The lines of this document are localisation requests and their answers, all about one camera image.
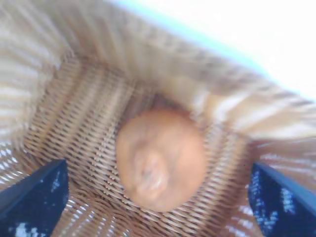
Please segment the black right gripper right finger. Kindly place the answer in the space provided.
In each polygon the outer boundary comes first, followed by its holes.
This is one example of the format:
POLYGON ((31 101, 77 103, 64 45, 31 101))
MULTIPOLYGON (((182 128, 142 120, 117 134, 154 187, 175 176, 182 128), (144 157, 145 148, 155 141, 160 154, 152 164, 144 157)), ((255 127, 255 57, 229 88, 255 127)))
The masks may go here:
POLYGON ((274 168, 256 162, 248 200, 265 237, 314 237, 316 196, 274 168))

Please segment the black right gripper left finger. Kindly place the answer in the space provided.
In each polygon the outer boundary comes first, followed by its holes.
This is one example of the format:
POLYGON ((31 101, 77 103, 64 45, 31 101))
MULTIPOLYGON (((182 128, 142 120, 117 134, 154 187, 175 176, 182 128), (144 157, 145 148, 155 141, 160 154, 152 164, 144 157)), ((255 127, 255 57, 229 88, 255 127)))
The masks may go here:
POLYGON ((0 193, 2 237, 49 237, 69 199, 64 159, 55 159, 0 193))

